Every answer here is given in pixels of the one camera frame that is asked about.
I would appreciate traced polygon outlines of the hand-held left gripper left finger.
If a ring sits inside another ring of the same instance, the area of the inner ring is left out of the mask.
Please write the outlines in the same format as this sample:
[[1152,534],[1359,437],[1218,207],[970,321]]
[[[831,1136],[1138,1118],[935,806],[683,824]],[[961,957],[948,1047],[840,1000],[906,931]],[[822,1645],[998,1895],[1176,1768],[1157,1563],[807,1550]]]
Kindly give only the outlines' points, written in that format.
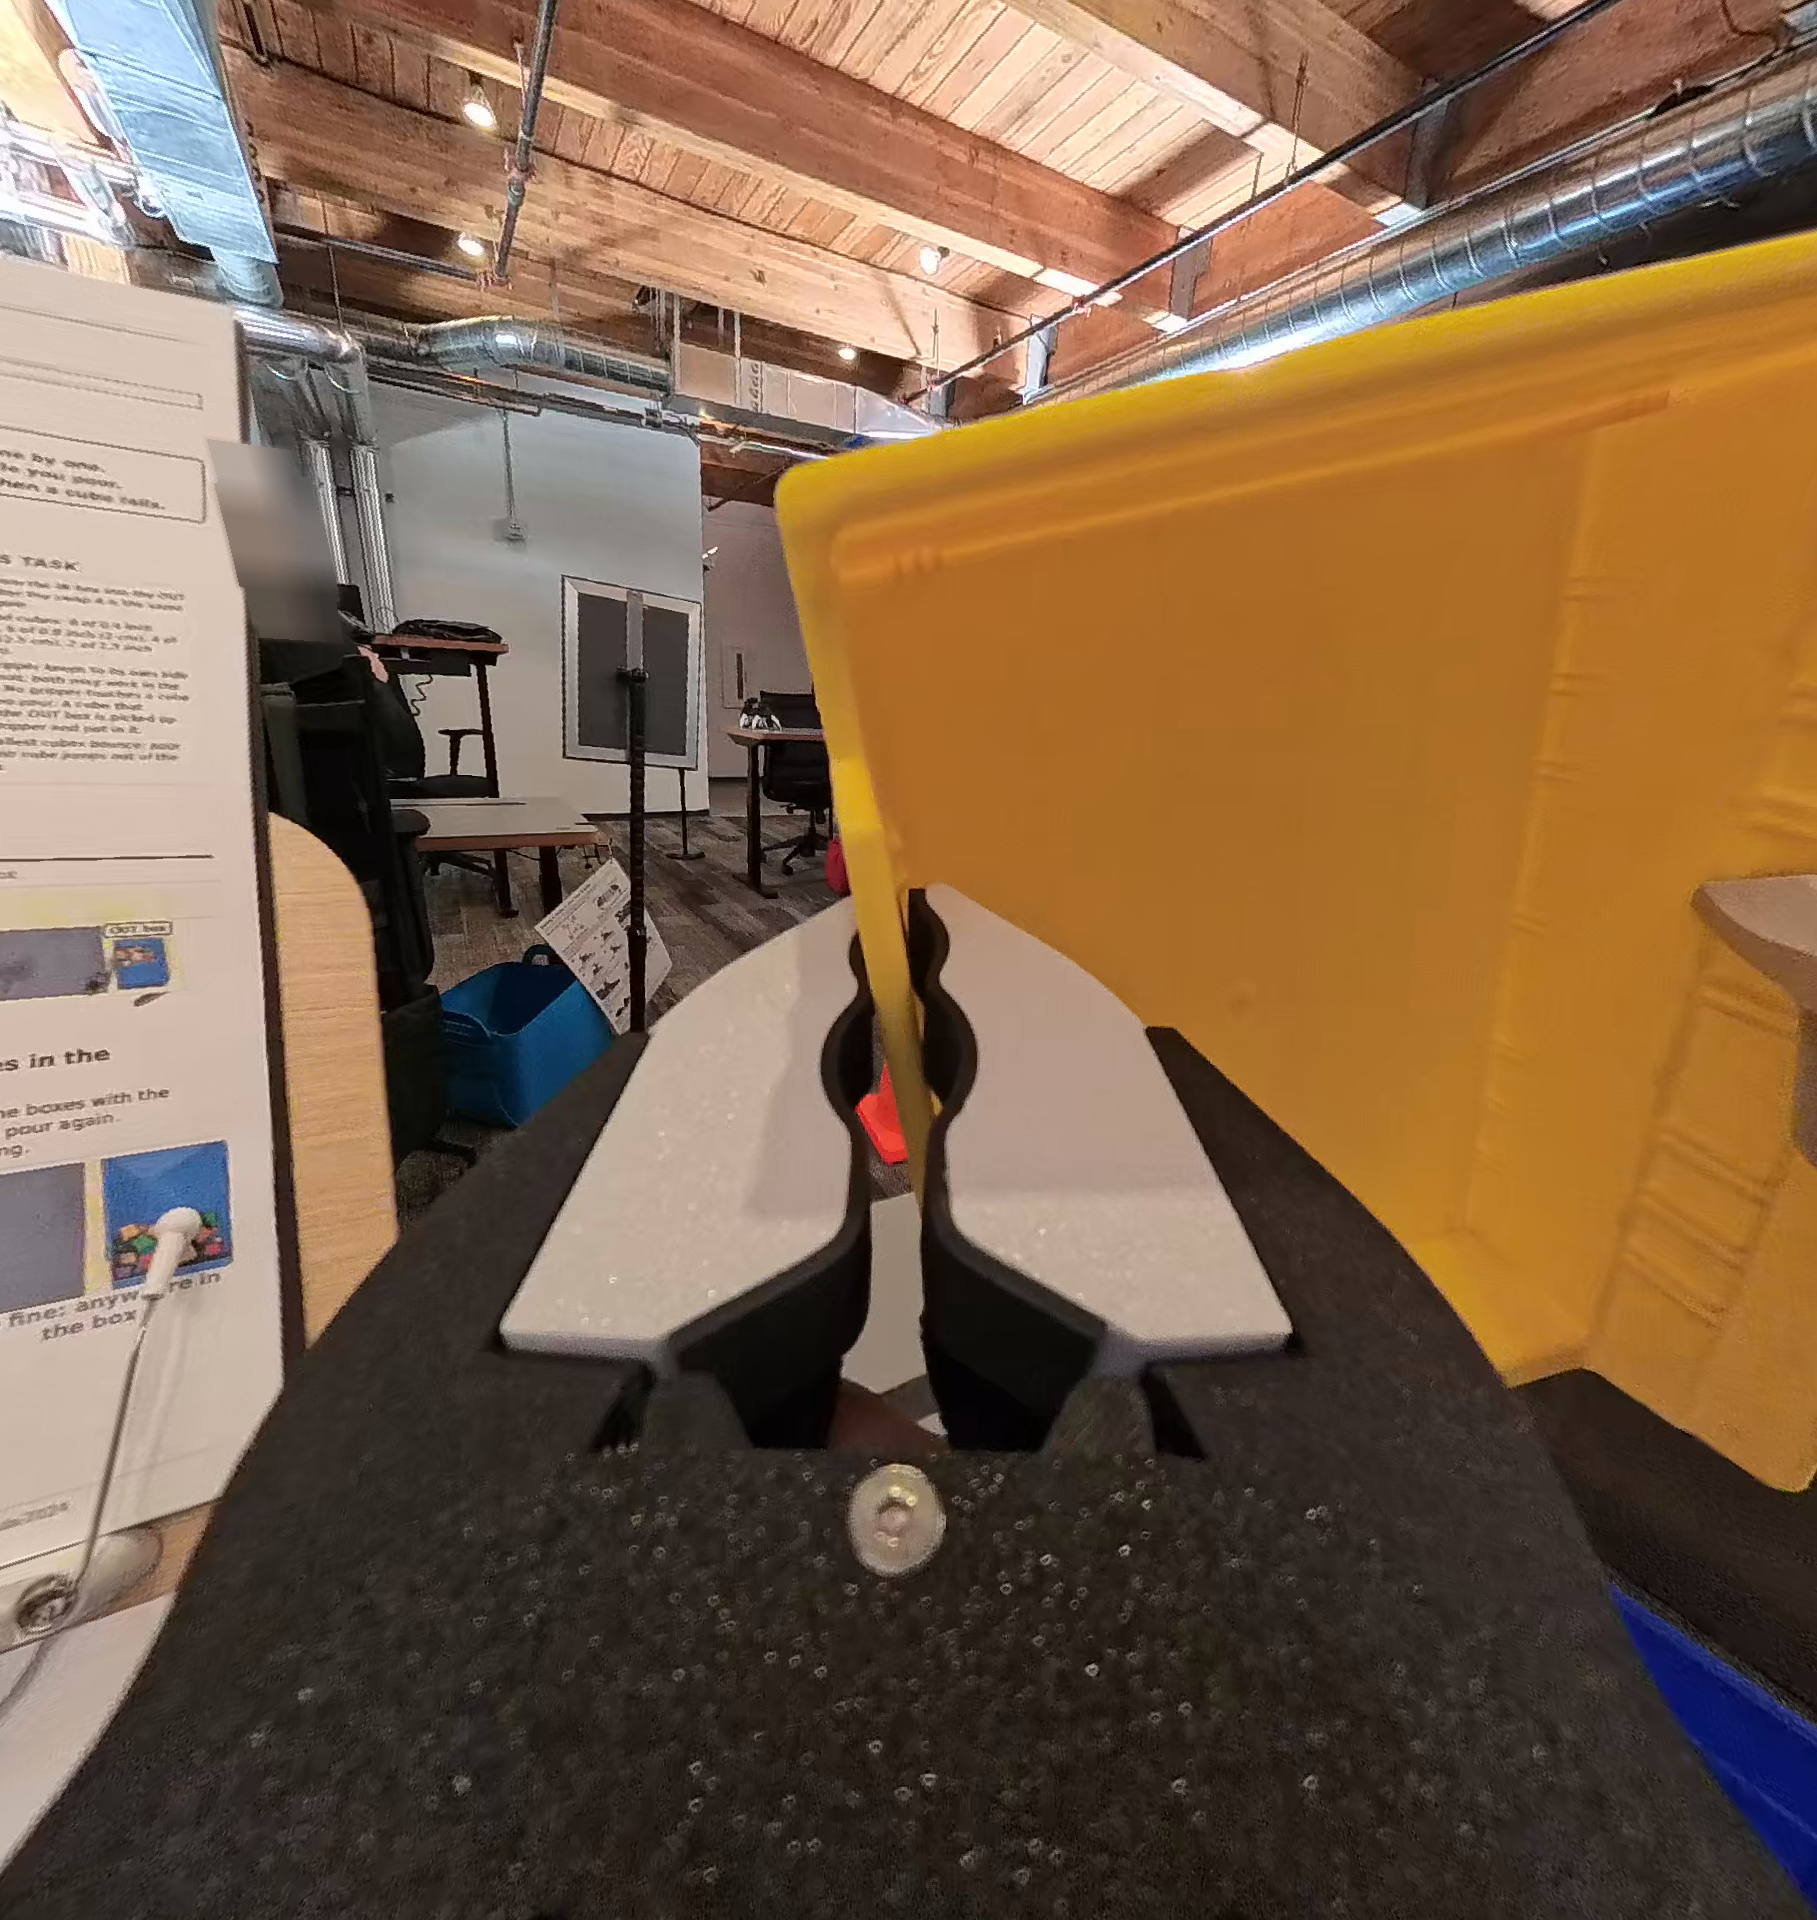
[[652,1026],[504,1311],[504,1351],[712,1380],[824,1442],[874,1302],[874,997],[840,901]]

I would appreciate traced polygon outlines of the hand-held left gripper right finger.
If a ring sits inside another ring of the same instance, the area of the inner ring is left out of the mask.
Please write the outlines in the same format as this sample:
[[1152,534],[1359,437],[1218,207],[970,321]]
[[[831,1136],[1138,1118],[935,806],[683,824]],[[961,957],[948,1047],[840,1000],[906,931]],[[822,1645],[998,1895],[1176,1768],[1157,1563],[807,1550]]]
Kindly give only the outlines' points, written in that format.
[[1109,987],[954,885],[910,903],[926,1373],[956,1448],[1039,1448],[1071,1394],[1285,1351],[1293,1327]]

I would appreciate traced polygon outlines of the yellow plastic box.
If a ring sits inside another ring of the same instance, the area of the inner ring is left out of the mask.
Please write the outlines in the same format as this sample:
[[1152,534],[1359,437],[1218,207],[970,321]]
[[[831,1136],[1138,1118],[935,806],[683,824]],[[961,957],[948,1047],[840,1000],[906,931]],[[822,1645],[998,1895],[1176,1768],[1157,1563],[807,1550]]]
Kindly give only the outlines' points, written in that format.
[[1817,231],[829,458],[777,523],[865,931],[1172,1026],[1510,1381],[1817,1473]]

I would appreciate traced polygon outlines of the blue plastic box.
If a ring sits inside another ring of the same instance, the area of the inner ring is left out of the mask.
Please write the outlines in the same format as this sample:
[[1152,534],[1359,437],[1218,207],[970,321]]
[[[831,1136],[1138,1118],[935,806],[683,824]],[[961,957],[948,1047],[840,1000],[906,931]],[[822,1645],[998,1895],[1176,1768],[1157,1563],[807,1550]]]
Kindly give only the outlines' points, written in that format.
[[1817,1723],[1640,1595],[1615,1599],[1683,1731],[1817,1913]]

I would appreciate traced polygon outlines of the white printed sheet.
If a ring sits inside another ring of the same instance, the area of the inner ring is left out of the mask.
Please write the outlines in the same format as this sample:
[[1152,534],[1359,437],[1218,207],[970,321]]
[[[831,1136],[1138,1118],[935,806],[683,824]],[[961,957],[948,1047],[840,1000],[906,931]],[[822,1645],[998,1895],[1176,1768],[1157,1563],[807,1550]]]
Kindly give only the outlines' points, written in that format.
[[642,915],[644,966],[632,975],[632,884],[628,871],[605,858],[539,924],[539,943],[583,983],[611,1033],[632,1029],[634,1005],[647,1009],[663,988],[673,957],[656,919]]

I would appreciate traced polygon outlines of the black tripod stand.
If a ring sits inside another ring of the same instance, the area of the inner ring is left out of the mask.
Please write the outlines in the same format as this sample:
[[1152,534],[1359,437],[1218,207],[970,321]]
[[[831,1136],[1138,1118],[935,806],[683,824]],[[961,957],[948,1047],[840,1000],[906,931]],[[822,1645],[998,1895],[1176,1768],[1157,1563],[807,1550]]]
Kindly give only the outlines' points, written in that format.
[[650,675],[641,643],[632,643],[619,682],[627,693],[627,768],[628,768],[628,1029],[644,1034],[654,990],[647,983],[650,921],[647,921],[647,685]]

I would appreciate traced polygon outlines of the small wooden table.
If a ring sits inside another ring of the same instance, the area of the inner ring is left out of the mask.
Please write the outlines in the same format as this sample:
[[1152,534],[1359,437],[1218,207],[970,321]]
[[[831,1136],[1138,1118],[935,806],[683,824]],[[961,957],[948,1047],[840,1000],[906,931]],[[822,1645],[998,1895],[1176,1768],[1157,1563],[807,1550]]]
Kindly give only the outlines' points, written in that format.
[[401,800],[401,824],[415,824],[415,846],[432,869],[481,873],[492,884],[494,911],[516,919],[511,856],[531,854],[539,867],[539,903],[549,912],[562,903],[562,852],[605,856],[607,832],[554,800]]

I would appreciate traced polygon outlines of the black office chair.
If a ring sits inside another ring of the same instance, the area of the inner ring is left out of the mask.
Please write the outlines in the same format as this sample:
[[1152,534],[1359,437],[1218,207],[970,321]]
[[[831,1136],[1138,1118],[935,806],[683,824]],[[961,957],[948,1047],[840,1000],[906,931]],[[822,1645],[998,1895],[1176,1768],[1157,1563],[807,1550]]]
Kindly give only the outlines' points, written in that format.
[[[822,732],[822,716],[815,693],[762,691],[759,712],[773,732]],[[834,826],[834,793],[824,739],[767,747],[760,759],[760,796],[807,816],[800,838],[770,852],[782,854],[782,871],[791,873],[795,862],[824,856]]]
[[391,796],[395,685],[350,639],[254,643],[274,815],[307,830],[359,885],[369,915],[391,1161],[432,1150],[449,1116],[439,992],[423,861],[428,830]]

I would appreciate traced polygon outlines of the tall standing desk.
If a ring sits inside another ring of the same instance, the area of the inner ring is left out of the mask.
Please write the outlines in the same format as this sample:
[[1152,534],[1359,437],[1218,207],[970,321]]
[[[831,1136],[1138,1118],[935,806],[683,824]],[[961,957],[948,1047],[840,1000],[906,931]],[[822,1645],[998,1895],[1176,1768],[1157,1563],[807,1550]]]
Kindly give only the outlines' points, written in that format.
[[491,689],[491,669],[509,656],[509,644],[501,636],[462,629],[458,634],[429,630],[429,621],[416,621],[397,634],[372,634],[369,644],[378,658],[401,667],[404,675],[418,679],[473,679],[473,698],[477,701],[477,727],[468,730],[443,730],[449,739],[447,780],[458,778],[460,744],[477,736],[481,744],[486,797],[501,800],[501,772],[494,735],[494,701]]

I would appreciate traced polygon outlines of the wooden board with instruction poster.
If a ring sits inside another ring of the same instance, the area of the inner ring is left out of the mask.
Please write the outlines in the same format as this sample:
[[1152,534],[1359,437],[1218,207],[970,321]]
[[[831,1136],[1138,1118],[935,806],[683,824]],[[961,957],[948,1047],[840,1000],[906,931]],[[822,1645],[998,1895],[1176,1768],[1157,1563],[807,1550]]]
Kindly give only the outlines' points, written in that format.
[[277,820],[219,305],[0,258],[0,1675],[161,1582],[391,1241],[367,912]]

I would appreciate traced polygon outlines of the metal ceiling rod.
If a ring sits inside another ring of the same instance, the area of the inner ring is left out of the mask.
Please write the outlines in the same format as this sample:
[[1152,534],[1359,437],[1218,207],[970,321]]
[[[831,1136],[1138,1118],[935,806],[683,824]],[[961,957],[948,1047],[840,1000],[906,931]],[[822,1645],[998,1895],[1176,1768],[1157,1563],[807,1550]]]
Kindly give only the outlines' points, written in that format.
[[1176,239],[1164,244],[1160,251],[1143,258],[1124,272],[1097,283],[1086,292],[1074,292],[1065,300],[1064,305],[1044,311],[1041,318],[1021,327],[1015,334],[1004,341],[996,341],[993,348],[976,353],[974,358],[959,363],[946,372],[929,375],[922,388],[904,398],[904,404],[910,408],[922,407],[922,402],[934,402],[939,395],[978,372],[980,368],[990,366],[996,358],[1014,353],[1028,346],[1035,336],[1051,336],[1055,331],[1071,321],[1082,318],[1088,311],[1097,311],[1105,305],[1111,305],[1121,300],[1124,291],[1130,291],[1137,283],[1160,275],[1161,267],[1176,267],[1185,254],[1191,254],[1209,243],[1216,235],[1222,235],[1240,223],[1245,223],[1265,212],[1270,205],[1285,200],[1289,195],[1302,191],[1308,184],[1324,181],[1330,173],[1340,167],[1348,167],[1356,157],[1368,154],[1377,144],[1401,136],[1401,131],[1413,131],[1421,128],[1424,119],[1433,112],[1450,109],[1456,103],[1472,96],[1474,89],[1490,83],[1495,78],[1510,73],[1527,60],[1535,60],[1547,49],[1555,45],[1562,38],[1583,32],[1594,21],[1605,17],[1617,8],[1617,2],[1585,2],[1577,8],[1547,21],[1535,35],[1522,38],[1518,44],[1495,54],[1490,60],[1481,62],[1472,72],[1458,76],[1445,83],[1435,83],[1421,93],[1413,103],[1392,110],[1374,125],[1354,131],[1348,140],[1327,150],[1324,157],[1317,157],[1306,166],[1292,166],[1277,179],[1268,184],[1267,191],[1257,191],[1242,205],[1232,207],[1232,212],[1218,216],[1211,223],[1190,229],[1178,233]]

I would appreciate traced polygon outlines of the grey framed wall panel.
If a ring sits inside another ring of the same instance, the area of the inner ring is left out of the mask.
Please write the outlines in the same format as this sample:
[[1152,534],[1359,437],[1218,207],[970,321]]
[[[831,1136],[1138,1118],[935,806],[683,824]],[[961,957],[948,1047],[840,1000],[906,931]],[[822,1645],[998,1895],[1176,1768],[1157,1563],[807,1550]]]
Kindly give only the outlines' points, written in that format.
[[562,579],[562,753],[696,772],[703,763],[703,605],[575,576]]

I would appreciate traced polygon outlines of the silver ventilation duct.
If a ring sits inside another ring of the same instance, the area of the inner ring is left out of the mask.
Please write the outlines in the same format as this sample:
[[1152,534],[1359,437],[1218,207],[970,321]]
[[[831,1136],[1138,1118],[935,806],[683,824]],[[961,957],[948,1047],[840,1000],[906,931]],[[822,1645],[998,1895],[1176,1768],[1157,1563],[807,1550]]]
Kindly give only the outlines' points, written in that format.
[[[271,181],[334,213],[374,212],[374,191],[423,187],[457,200],[469,184],[502,193],[496,161],[476,164],[469,134],[449,119],[337,83],[290,60],[239,64],[244,118]],[[1196,371],[1209,355],[1265,358],[1295,351],[1441,308],[1508,291],[1522,279],[1636,243],[1659,225],[1722,200],[1774,191],[1817,170],[1817,45],[1697,100],[1597,138],[1519,178],[1502,181],[1401,229],[1311,261],[1305,223],[1289,213],[1306,187],[1257,207],[1245,223],[1216,233],[1194,315],[1147,325],[1104,303],[1044,314],[1059,333],[1044,398],[1070,398]],[[749,348],[778,333],[805,343],[801,372],[862,381],[872,363],[906,377],[941,368],[990,379],[1018,355],[1020,315],[954,302],[929,280],[891,275],[797,239],[753,231],[674,200],[641,181],[539,157],[524,225],[536,239],[607,240],[642,254],[668,244],[671,264],[614,264],[605,280],[634,280],[657,295],[657,331],[625,308],[604,315],[552,315],[511,291],[488,291],[435,261],[388,267],[374,300],[415,292],[460,314],[401,318],[360,300],[347,279],[346,331],[370,363],[416,379],[481,377],[516,368],[666,394],[671,295],[741,315]],[[480,305],[511,303],[511,311]]]
[[215,4],[58,2],[55,10],[177,239],[209,258],[225,297],[278,308],[277,247],[226,83]]

